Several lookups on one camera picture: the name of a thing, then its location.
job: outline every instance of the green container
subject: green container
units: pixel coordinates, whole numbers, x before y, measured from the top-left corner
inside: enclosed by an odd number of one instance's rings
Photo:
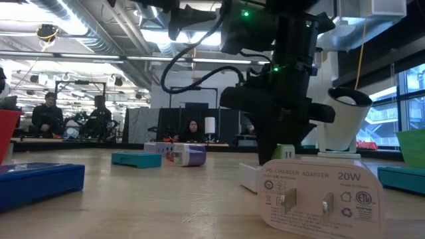
[[[409,167],[425,168],[425,129],[397,133],[404,162]]]

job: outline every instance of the small teal block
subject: small teal block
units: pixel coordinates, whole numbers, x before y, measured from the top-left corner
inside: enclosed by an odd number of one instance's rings
[[[112,164],[131,165],[138,169],[160,167],[162,156],[159,153],[115,152],[112,153]]]
[[[384,187],[425,194],[425,170],[410,167],[379,167],[378,179]]]

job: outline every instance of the blue box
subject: blue box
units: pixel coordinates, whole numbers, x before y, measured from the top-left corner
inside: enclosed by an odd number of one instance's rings
[[[425,170],[409,167],[379,167],[378,179],[384,187],[425,194]]]
[[[0,166],[0,210],[84,187],[84,165],[22,163]]]
[[[160,167],[162,156],[160,153],[115,152],[112,153],[112,164],[131,165],[138,169]]]

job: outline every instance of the teal tray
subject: teal tray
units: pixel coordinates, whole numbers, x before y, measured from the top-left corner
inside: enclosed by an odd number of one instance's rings
[[[410,167],[379,167],[378,179],[384,187],[425,195],[425,170]]]
[[[162,156],[159,153],[112,153],[112,164],[136,166],[138,169],[160,167]]]

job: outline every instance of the black partition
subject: black partition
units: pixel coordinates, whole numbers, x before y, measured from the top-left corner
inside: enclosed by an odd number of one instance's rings
[[[216,136],[220,143],[233,144],[239,133],[239,111],[229,109],[193,109],[193,108],[163,108],[159,112],[158,131],[175,133],[184,132],[191,120],[197,120],[205,129],[205,118],[216,119]],[[162,140],[162,133],[157,134],[157,140]]]

